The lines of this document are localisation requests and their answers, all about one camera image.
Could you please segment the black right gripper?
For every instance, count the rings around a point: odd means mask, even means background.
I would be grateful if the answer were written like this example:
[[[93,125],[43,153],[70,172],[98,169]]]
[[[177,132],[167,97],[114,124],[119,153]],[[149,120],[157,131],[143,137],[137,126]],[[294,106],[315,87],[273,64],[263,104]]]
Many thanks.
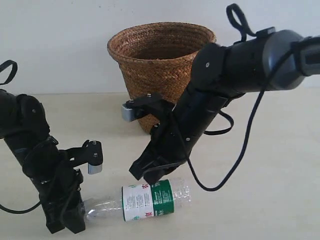
[[[187,162],[195,145],[195,128],[169,117],[151,134],[151,139],[129,172],[136,180],[153,185]]]

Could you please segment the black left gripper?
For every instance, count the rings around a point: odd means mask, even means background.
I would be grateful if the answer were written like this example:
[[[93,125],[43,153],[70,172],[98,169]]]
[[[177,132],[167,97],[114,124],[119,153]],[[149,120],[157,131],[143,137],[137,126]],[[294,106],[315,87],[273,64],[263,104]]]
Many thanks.
[[[47,227],[85,227],[84,204],[80,194],[75,194],[61,217],[65,202],[73,185],[73,169],[68,151],[57,148],[53,136],[38,140],[34,136],[22,137],[22,171],[36,187]]]

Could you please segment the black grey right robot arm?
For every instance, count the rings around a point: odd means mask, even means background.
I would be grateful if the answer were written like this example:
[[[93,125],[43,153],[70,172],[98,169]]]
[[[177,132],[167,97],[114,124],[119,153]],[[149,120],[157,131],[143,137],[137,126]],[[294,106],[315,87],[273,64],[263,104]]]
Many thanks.
[[[190,161],[200,137],[222,109],[246,93],[298,87],[320,73],[320,39],[292,30],[261,31],[254,39],[231,46],[209,43],[195,56],[188,85],[177,103],[149,93],[129,100],[131,121],[152,115],[158,124],[129,172],[154,184]]]

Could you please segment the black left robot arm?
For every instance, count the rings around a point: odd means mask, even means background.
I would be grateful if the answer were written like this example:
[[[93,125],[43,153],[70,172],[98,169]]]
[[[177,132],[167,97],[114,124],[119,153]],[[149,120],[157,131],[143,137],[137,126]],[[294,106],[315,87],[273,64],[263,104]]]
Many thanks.
[[[33,96],[13,95],[5,90],[0,91],[0,137],[37,190],[49,231],[84,231],[80,193],[83,175],[75,167],[84,163],[82,155],[89,142],[58,149],[43,105]]]

